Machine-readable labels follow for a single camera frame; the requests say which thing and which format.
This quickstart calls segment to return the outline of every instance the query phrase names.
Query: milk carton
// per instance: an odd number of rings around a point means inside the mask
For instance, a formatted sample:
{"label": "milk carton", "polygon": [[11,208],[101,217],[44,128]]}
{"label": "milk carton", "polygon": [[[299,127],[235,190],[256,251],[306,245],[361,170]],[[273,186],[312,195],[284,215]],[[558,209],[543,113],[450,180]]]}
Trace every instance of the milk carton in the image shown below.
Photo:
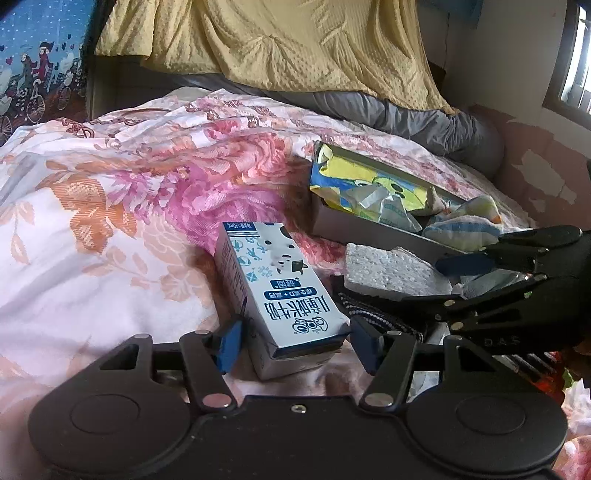
{"label": "milk carton", "polygon": [[225,222],[215,261],[262,380],[316,367],[349,333],[314,270],[282,223]]}

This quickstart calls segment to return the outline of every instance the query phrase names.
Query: window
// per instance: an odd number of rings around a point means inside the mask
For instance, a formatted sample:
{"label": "window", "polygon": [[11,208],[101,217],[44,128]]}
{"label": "window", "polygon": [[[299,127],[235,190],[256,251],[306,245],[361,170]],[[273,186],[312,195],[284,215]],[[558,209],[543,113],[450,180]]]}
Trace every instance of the window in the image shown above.
{"label": "window", "polygon": [[591,0],[568,0],[544,107],[591,130]]}

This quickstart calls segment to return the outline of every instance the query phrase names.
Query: metal screw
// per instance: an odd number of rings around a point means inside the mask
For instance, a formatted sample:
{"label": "metal screw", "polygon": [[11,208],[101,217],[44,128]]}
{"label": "metal screw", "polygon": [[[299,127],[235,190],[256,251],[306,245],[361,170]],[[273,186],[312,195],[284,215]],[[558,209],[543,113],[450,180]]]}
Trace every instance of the metal screw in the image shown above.
{"label": "metal screw", "polygon": [[301,405],[298,403],[296,405],[291,406],[291,411],[293,413],[306,413],[308,411],[308,409],[306,408],[305,405]]}
{"label": "metal screw", "polygon": [[370,393],[363,401],[375,408],[387,408],[394,403],[394,399],[387,393]]}
{"label": "metal screw", "polygon": [[232,399],[225,393],[210,393],[203,397],[202,402],[209,408],[226,408],[232,405]]}

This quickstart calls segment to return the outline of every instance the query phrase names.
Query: floral bedsheet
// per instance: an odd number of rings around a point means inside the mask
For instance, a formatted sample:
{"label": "floral bedsheet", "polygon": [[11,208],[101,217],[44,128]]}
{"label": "floral bedsheet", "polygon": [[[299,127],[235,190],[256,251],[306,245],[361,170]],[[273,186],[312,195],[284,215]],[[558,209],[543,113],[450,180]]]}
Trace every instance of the floral bedsheet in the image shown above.
{"label": "floral bedsheet", "polygon": [[[304,233],[318,139],[460,197],[487,192],[508,229],[529,226],[493,185],[411,141],[270,99],[220,90],[20,128],[0,148],[0,478],[40,473],[26,422],[50,389],[136,333],[172,342],[223,320],[222,221],[284,222],[320,273],[342,269],[343,246]],[[369,378],[346,344],[319,369],[265,383],[243,353],[226,381],[240,401],[358,396]]]}

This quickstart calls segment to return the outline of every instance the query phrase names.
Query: blue cartoon poster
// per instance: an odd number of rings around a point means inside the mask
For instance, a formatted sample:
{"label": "blue cartoon poster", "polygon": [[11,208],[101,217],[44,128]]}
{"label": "blue cartoon poster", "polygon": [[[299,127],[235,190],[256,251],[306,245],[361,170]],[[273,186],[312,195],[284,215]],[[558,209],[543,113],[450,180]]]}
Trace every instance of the blue cartoon poster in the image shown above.
{"label": "blue cartoon poster", "polygon": [[0,18],[0,145],[20,125],[86,119],[82,53],[96,0],[20,0]]}

